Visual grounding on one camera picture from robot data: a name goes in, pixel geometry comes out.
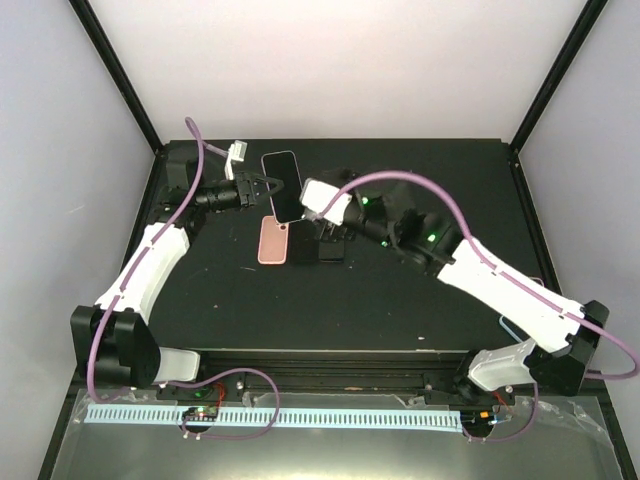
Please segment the black phone case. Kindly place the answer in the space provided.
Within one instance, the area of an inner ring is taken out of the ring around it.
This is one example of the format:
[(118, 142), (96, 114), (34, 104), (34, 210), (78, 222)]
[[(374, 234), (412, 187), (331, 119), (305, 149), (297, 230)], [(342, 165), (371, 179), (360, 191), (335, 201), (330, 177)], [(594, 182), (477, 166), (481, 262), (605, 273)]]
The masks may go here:
[(345, 258), (344, 241), (320, 241), (318, 259), (323, 263), (343, 263)]

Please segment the black phone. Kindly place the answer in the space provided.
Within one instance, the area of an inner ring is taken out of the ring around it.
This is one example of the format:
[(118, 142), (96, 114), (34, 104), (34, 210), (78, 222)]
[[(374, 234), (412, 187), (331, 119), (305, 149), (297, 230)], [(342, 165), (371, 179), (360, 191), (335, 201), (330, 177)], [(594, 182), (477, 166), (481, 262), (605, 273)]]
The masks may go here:
[(318, 262), (318, 239), (315, 225), (306, 220), (289, 226), (288, 262), (292, 265), (312, 265)]

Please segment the pink phone case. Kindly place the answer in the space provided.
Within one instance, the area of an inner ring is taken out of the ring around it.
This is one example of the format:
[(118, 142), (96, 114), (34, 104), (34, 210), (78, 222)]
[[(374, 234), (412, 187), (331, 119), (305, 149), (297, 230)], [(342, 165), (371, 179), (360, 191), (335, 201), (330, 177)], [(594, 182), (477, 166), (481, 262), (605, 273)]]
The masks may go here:
[(261, 265), (283, 265), (287, 260), (289, 225), (280, 224), (274, 216), (261, 221), (257, 260)]

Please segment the blue cased phone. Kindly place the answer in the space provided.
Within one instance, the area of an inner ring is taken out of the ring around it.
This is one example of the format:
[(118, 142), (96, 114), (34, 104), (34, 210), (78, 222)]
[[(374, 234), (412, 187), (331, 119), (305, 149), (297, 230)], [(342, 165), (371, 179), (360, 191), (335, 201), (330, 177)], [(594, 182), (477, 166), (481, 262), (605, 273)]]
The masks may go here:
[(504, 316), (499, 317), (498, 324), (516, 343), (523, 342), (529, 338), (529, 335), (524, 330)]

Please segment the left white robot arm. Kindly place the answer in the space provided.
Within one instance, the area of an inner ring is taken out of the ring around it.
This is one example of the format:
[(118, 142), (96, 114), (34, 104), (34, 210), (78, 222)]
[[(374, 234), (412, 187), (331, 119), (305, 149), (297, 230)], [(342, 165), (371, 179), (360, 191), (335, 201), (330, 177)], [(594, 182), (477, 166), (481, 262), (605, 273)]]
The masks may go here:
[(239, 170), (245, 143), (226, 153), (222, 179), (208, 183), (202, 153), (178, 149), (165, 160), (167, 189), (141, 241), (111, 287), (70, 319), (77, 372), (91, 388), (99, 384), (149, 388), (179, 382), (193, 399), (214, 388), (213, 372), (199, 353), (161, 347), (149, 328), (151, 313), (171, 271), (186, 255), (210, 213), (246, 210), (280, 192), (284, 182), (267, 173)]

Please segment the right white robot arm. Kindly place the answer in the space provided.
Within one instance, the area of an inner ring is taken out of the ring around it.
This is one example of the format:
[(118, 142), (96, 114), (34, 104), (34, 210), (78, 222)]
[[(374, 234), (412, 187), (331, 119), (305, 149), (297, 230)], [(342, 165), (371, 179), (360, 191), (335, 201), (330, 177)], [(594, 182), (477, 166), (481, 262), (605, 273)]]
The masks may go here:
[(394, 250), (419, 272), (471, 295), (527, 335), (508, 347), (469, 352), (454, 379), (457, 396), (476, 403), (491, 391), (529, 383), (576, 395), (588, 375), (608, 309), (597, 301), (580, 304), (548, 290), (493, 255), (468, 228), (418, 211), (407, 186), (425, 185), (426, 178), (402, 171), (371, 178), (397, 184), (378, 193), (363, 191), (357, 180), (338, 188), (308, 179), (300, 201), (314, 218)]

